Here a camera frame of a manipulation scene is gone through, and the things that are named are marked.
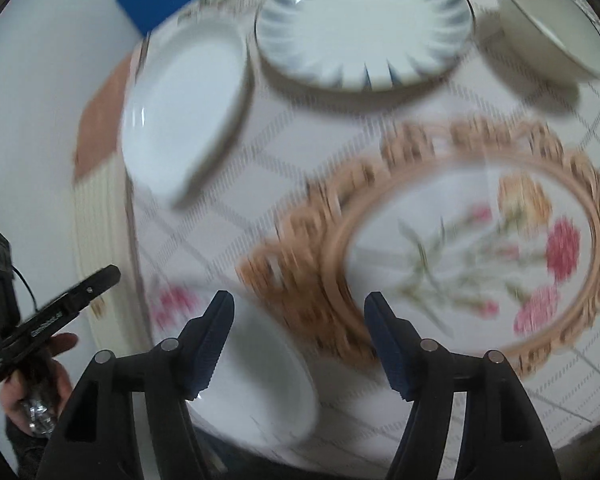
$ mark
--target plate rim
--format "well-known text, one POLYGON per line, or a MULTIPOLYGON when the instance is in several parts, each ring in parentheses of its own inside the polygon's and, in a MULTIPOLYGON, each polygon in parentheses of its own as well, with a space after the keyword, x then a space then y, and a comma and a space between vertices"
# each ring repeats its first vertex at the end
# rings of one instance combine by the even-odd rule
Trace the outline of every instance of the plate rim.
POLYGON ((362 92, 362 93, 392 92, 392 91, 399 91, 400 89, 404 89, 404 88, 410 88, 410 87, 418 85, 418 84, 424 84, 426 82, 432 81, 433 79, 442 77, 445 74, 447 74, 448 72, 451 72, 458 65, 459 61, 461 60, 461 57, 468 51, 468 49, 470 48, 470 45, 475 41, 477 25, 476 25, 474 6, 472 6, 471 0, 465 0, 466 4, 468 6, 469 13, 471 14, 471 27, 470 27, 468 34, 464 38, 464 40, 462 40, 461 45, 458 48, 458 51, 456 52, 456 54, 452 58, 450 58, 450 59, 453 59, 453 61, 448 64, 444 64, 442 70, 440 70, 438 72, 427 73, 426 76, 421 76, 417 72, 414 72, 414 75, 412 77, 408 77, 408 78, 404 78, 404 79, 400 78, 401 83, 399 85, 395 85, 391 81, 391 79, 389 79, 387 81, 387 84, 376 85, 375 88, 373 85, 371 85, 369 88, 366 88, 363 84, 361 84, 360 86, 348 86, 348 87, 346 87, 344 85, 339 86, 339 87, 325 86, 325 85, 317 84, 315 81, 307 80, 307 79, 292 75, 289 72, 286 72, 285 70, 283 70, 281 67, 279 67, 274 62, 272 62, 272 60, 269 59, 269 56, 266 53, 266 49, 261 46, 260 40, 258 39, 258 21, 259 21, 260 13, 262 12, 264 5, 268 1, 269 0, 261 0, 260 1, 260 3, 258 4, 258 8, 256 9, 255 18, 254 18, 254 22, 253 22, 253 33, 254 33, 255 43, 258 48, 258 52, 260 53, 261 61, 266 63, 267 66, 270 66, 273 69, 275 69, 280 75, 284 76, 285 78, 288 78, 292 81, 295 81, 295 82, 298 82, 305 86, 308 86, 309 88, 320 89, 323 91, 329 91, 329 92, 333 92, 333 93, 352 94, 352 93, 360 93, 360 92, 362 92))

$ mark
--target white wall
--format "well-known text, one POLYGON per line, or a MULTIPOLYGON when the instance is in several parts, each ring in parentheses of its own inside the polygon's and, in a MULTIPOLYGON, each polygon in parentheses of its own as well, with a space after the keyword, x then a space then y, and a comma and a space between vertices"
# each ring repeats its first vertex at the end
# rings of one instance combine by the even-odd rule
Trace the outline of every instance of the white wall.
MULTIPOLYGON (((11 0, 0 16, 0 231, 39 304, 77 281, 70 193, 80 113, 139 40, 115 0, 11 0)), ((16 293, 30 313, 18 282, 16 293)), ((75 381, 96 349, 84 316, 68 328, 81 343, 60 360, 75 381)), ((1 412, 0 448, 13 464, 1 412)))

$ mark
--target black cable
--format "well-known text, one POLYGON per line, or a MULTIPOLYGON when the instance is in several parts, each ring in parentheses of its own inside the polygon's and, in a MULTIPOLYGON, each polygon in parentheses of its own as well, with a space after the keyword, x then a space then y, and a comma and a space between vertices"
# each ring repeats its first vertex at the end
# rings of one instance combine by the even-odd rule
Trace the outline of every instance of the black cable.
POLYGON ((13 269, 13 272, 15 272, 18 275, 18 277, 22 280, 22 283, 24 283, 24 286, 27 287, 27 290, 29 291, 31 299, 33 300, 33 310, 35 310, 37 312, 38 311, 38 302, 36 301, 36 297, 33 295, 33 291, 31 290, 29 283, 27 283, 27 280, 24 279, 24 276, 20 273, 20 271, 18 269, 16 269, 14 266, 11 266, 11 269, 13 269))

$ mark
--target pink flower design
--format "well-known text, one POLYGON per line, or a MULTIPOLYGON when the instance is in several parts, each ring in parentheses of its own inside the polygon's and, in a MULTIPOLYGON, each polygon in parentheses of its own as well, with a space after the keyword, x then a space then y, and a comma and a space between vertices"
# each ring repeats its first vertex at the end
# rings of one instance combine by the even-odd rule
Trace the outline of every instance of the pink flower design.
POLYGON ((580 256, 580 231, 566 217, 556 221, 546 241, 546 268, 562 283, 578 266, 580 256))
POLYGON ((493 300, 485 301, 480 307, 480 317, 483 319, 493 319, 500 313, 500 305, 493 300))
POLYGON ((152 305, 152 318, 154 323, 164 330, 173 325, 176 314, 189 317, 199 305, 200 299, 193 291, 181 285, 167 285, 152 305))
POLYGON ((526 300, 513 322, 513 331, 525 335, 542 328, 555 315, 560 293, 554 285, 539 286, 526 300))
POLYGON ((490 222, 493 218, 491 207, 487 203, 474 204, 469 209, 469 220, 472 222, 490 222))

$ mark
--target blue striped plate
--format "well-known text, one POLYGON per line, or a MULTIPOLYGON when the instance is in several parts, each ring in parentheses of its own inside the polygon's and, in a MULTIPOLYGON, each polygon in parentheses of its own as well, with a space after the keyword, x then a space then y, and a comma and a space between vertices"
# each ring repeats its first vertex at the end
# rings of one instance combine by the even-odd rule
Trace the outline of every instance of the blue striped plate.
POLYGON ((262 55, 321 88, 382 91, 448 70, 474 31, 469 0, 264 0, 262 55))

